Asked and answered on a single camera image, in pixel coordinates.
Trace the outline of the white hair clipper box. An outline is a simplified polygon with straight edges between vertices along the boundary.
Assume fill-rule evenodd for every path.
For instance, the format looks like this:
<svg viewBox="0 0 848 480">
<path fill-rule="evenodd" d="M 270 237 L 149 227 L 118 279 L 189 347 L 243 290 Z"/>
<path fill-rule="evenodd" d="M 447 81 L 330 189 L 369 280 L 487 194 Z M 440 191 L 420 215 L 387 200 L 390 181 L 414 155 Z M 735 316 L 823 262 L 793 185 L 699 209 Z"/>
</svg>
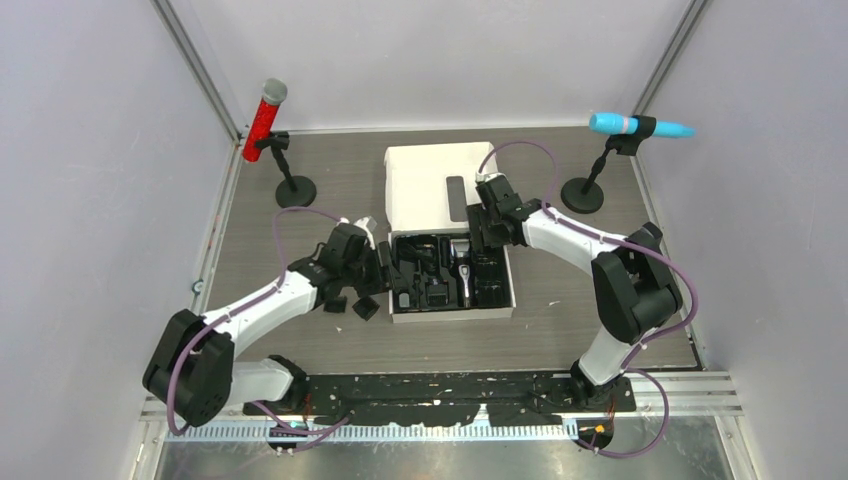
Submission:
<svg viewBox="0 0 848 480">
<path fill-rule="evenodd" d="M 479 203 L 477 172 L 497 172 L 489 142 L 394 146 L 384 158 L 385 204 L 392 257 L 406 284 L 390 294 L 396 323 L 506 319 L 516 306 L 505 248 L 471 247 L 471 307 L 451 255 L 451 239 L 471 243 L 466 207 Z M 427 309 L 425 288 L 446 283 L 450 303 Z"/>
</svg>

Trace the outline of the black silver hair clipper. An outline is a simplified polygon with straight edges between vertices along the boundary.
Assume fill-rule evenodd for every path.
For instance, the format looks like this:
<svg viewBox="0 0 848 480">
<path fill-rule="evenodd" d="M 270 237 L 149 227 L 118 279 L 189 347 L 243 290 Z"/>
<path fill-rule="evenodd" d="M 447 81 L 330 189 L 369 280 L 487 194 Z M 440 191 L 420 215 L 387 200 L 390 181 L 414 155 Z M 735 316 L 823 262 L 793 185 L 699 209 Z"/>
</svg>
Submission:
<svg viewBox="0 0 848 480">
<path fill-rule="evenodd" d="M 462 302 L 471 307 L 471 243 L 468 239 L 451 239 L 451 255 L 462 288 Z"/>
</svg>

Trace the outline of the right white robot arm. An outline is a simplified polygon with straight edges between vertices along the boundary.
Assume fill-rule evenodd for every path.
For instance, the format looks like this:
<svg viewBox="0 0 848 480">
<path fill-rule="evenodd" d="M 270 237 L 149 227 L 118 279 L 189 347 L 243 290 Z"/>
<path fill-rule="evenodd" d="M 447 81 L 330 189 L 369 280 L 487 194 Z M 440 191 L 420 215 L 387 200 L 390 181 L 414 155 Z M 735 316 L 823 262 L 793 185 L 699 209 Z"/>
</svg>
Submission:
<svg viewBox="0 0 848 480">
<path fill-rule="evenodd" d="M 595 229 L 539 199 L 522 200 L 501 173 L 479 174 L 475 183 L 480 201 L 466 209 L 474 250 L 524 246 L 591 277 L 601 327 L 571 367 L 570 392 L 580 408 L 598 409 L 637 344 L 682 306 L 671 269 L 660 259 L 660 231 L 651 223 L 628 236 Z"/>
</svg>

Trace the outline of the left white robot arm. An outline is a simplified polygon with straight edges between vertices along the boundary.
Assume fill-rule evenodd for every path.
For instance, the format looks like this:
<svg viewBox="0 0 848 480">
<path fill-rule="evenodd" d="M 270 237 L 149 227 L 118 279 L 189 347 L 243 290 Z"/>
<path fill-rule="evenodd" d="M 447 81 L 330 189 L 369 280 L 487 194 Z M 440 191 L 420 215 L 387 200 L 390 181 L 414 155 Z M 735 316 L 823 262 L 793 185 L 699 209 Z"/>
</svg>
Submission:
<svg viewBox="0 0 848 480">
<path fill-rule="evenodd" d="M 165 404 L 173 433 L 202 426 L 233 405 L 269 404 L 284 414 L 305 408 L 307 375 L 292 361 L 278 354 L 255 362 L 237 358 L 286 321 L 320 307 L 343 311 L 345 288 L 358 295 L 353 311 L 364 320 L 373 317 L 375 295 L 392 285 L 390 247 L 374 240 L 375 225 L 371 217 L 343 220 L 281 278 L 217 310 L 183 309 L 170 318 L 142 384 Z"/>
</svg>

